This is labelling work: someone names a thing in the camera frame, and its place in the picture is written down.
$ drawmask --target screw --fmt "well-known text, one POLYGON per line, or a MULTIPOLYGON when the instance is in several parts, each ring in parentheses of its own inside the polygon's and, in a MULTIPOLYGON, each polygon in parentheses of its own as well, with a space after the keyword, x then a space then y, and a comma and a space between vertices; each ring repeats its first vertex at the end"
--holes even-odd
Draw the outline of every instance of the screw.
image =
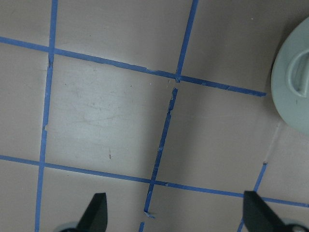
POLYGON ((300 226, 293 226, 292 230, 293 232, 306 232, 305 229, 300 226))

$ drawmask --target black object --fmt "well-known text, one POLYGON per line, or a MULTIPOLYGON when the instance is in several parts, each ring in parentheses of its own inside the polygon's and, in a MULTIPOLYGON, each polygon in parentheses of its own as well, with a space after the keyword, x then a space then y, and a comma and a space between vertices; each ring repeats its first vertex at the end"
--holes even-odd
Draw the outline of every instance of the black object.
POLYGON ((61 232, 105 232, 107 227, 106 193, 96 193, 76 228, 61 232))
POLYGON ((249 232, 309 232, 301 225, 285 225, 255 191, 244 193, 243 220, 249 232))

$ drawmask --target plastic lid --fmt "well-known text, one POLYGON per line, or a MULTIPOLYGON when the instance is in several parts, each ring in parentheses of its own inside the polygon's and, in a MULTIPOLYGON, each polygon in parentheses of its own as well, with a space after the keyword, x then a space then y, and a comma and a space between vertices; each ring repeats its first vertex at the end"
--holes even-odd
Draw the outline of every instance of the plastic lid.
POLYGON ((309 18, 282 45, 271 76, 279 114, 288 125, 309 135, 309 18))

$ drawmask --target lid handle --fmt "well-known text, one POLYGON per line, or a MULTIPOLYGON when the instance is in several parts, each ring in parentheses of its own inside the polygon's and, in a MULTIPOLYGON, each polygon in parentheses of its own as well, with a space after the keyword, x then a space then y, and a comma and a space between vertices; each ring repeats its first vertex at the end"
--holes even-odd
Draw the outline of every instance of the lid handle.
POLYGON ((296 54, 286 70, 285 82, 296 96, 306 98, 309 84, 309 49, 296 54))

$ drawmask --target round lid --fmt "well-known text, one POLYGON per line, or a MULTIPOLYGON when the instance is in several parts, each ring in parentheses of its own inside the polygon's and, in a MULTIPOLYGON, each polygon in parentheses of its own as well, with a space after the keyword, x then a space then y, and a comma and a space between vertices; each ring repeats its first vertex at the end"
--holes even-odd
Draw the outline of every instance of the round lid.
POLYGON ((309 135, 309 18, 282 45, 271 74, 271 92, 283 120, 309 135))

